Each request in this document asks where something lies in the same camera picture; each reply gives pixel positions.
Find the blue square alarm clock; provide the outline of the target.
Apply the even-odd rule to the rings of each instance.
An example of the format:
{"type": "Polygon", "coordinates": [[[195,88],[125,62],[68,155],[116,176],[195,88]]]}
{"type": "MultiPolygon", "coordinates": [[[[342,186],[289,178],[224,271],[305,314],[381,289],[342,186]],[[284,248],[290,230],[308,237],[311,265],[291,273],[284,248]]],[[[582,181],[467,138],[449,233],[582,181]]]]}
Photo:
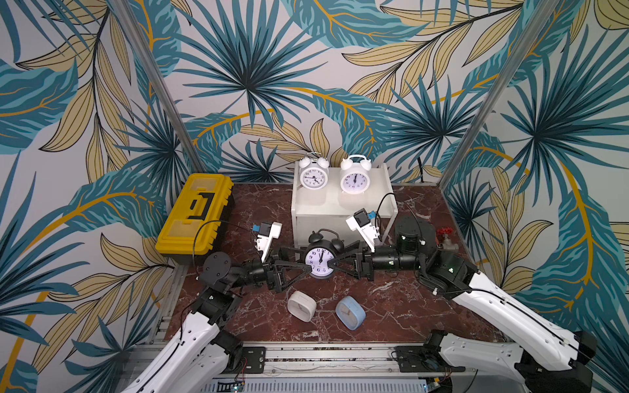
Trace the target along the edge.
{"type": "Polygon", "coordinates": [[[352,296],[346,296],[337,303],[335,314],[351,331],[357,330],[366,318],[365,310],[352,296]]]}

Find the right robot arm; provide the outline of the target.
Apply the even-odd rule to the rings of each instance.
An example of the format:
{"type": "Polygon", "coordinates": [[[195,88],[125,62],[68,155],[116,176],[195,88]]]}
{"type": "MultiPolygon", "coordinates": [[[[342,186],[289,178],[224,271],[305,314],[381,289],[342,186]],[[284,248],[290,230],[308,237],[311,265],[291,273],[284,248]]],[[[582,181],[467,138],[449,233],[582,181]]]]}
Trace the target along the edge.
{"type": "Polygon", "coordinates": [[[442,365],[509,378],[530,392],[591,391],[593,372],[587,365],[596,355],[596,338],[543,318],[476,265],[440,248],[431,223],[415,215],[401,217],[391,245],[376,243],[378,229],[367,214],[349,217],[347,225],[361,239],[328,260],[329,268],[370,281],[378,271],[411,271],[432,294],[473,311],[509,337],[500,344],[434,330],[422,348],[442,365]]]}

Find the white square alarm clock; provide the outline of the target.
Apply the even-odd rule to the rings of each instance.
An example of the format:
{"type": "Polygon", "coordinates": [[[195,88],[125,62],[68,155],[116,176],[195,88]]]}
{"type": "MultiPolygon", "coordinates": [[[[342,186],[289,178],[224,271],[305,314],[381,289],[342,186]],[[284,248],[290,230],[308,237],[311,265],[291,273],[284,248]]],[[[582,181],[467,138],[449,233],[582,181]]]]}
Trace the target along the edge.
{"type": "Polygon", "coordinates": [[[305,323],[311,322],[316,308],[317,302],[301,291],[295,291],[287,301],[288,312],[305,323]]]}

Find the black twin-bell alarm clock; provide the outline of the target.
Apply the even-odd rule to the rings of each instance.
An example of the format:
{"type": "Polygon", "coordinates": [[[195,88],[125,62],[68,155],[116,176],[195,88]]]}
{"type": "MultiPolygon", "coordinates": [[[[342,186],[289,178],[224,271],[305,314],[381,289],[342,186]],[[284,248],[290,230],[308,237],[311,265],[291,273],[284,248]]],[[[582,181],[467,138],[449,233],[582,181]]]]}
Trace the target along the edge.
{"type": "Polygon", "coordinates": [[[334,269],[329,262],[344,251],[343,240],[332,229],[319,229],[311,233],[308,242],[304,262],[311,267],[311,276],[318,279],[331,277],[334,269]]]}

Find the white metal twin-bell clock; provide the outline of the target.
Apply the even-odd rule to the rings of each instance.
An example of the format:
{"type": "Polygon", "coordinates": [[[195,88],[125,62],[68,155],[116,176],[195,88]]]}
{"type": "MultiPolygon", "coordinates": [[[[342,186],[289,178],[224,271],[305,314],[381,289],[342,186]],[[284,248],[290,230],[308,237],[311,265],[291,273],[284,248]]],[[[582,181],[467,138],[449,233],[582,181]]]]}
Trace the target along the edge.
{"type": "Polygon", "coordinates": [[[329,181],[329,161],[325,157],[303,157],[298,162],[299,181],[303,188],[321,190],[329,181]]]}

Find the white plastic twin-bell clock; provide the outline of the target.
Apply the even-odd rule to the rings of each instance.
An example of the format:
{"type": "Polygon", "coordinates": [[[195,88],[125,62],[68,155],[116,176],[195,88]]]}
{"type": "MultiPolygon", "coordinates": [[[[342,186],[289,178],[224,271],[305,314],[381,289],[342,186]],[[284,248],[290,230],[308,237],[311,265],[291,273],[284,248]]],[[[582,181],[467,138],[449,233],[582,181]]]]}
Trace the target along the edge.
{"type": "Polygon", "coordinates": [[[349,155],[342,160],[340,169],[340,187],[344,193],[357,195],[369,189],[372,160],[364,155],[349,155]]]}

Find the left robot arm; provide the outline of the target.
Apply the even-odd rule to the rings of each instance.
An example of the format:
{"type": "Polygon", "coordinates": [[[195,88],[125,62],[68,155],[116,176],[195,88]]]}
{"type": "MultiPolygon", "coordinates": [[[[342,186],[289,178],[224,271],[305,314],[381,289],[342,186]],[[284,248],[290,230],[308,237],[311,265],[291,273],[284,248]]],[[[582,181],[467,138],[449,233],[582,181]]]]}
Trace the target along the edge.
{"type": "Polygon", "coordinates": [[[236,370],[243,364],[243,344],[224,329],[242,302],[234,288],[265,284],[281,293],[311,271],[278,254],[267,262],[257,257],[241,265],[224,252],[208,255],[198,277],[205,285],[201,295],[189,306],[179,331],[125,391],[198,392],[225,370],[236,370]]]}

